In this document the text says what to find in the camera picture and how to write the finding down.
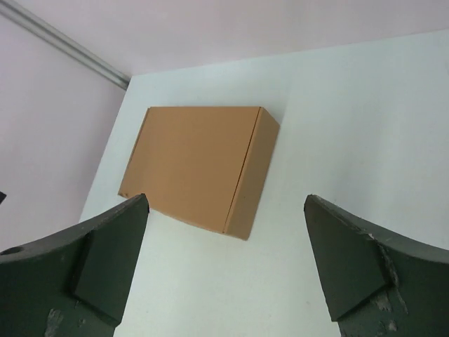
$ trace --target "white table surface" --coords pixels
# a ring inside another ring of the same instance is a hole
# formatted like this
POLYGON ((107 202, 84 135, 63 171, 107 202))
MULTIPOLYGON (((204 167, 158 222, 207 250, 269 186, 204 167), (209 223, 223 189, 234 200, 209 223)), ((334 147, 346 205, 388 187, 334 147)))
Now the white table surface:
POLYGON ((247 242, 152 211, 116 336, 339 336, 308 194, 449 248, 449 31, 133 77, 82 218, 118 204, 145 111, 261 105, 282 121, 247 242))

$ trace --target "brown cardboard box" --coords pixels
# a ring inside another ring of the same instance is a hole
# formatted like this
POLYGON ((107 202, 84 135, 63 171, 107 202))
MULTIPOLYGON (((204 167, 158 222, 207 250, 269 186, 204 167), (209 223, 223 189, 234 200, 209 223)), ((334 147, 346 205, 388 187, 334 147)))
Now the brown cardboard box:
POLYGON ((147 110, 119 194, 183 222, 248 239, 279 124, 262 107, 147 110))

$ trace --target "box side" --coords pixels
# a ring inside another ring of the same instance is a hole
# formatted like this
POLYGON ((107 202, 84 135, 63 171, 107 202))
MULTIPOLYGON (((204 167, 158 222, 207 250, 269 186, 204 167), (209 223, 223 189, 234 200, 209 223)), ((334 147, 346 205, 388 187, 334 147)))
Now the box side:
POLYGON ((261 107, 224 227, 225 234, 249 238, 278 132, 277 121, 261 107))
POLYGON ((145 193, 153 209, 222 233, 259 110, 152 107, 121 192, 145 193))
POLYGON ((137 192, 136 190, 137 181, 135 177, 139 175, 141 167, 139 165, 136 165, 136 163, 133 161, 133 156, 135 154, 135 149, 138 146, 139 139, 140 136, 142 135, 142 130, 145 127, 145 122, 147 120, 150 110, 151 108, 147 109, 147 113, 145 114, 142 125, 140 126, 138 136, 135 139, 133 151, 131 152, 131 156, 129 157, 128 165, 126 165, 125 174, 120 184, 119 195, 123 198, 131 198, 139 194, 139 192, 137 192))

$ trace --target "box lid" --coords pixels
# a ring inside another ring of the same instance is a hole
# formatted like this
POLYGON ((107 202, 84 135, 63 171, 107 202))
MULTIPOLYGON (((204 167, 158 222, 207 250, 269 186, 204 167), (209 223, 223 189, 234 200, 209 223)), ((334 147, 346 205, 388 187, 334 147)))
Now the box lid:
POLYGON ((152 107, 119 194, 145 193, 153 209, 222 232, 259 107, 152 107))

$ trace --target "chipped paint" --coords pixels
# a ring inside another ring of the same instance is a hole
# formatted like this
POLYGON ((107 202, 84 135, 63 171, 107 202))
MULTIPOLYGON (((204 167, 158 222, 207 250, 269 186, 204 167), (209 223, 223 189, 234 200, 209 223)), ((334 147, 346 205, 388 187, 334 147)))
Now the chipped paint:
POLYGON ((399 276, 398 272, 396 271, 396 267, 394 266, 393 260, 390 258, 387 250, 383 246, 379 245, 379 249, 384 259, 385 267, 387 268, 387 271, 391 279, 393 280, 394 286, 396 287, 396 295, 398 296, 399 303, 401 304, 404 312, 408 315, 407 303, 404 301, 401 292, 399 291, 399 276))
POLYGON ((391 320, 390 323, 388 323, 388 330, 390 331, 398 331, 398 325, 394 320, 391 320))
POLYGON ((388 294, 383 292, 371 300, 372 303, 376 304, 376 306, 381 311, 392 312, 393 308, 391 306, 390 300, 388 299, 388 294))
POLYGON ((47 316, 47 327, 45 329, 43 337, 56 337, 58 327, 63 319, 64 315, 61 313, 61 310, 50 309, 50 312, 47 316))
POLYGON ((85 320, 84 318, 81 318, 81 319, 78 321, 78 327, 81 328, 85 323, 86 323, 86 320, 85 320))
POLYGON ((384 322, 379 322, 379 327, 377 328, 377 333, 375 337, 385 336, 388 333, 384 322))
POLYGON ((398 296, 399 303, 401 304, 402 308, 404 309, 404 312, 408 315, 407 303, 402 298, 402 295, 401 295, 401 292, 399 291, 399 288, 396 288, 396 295, 398 296))

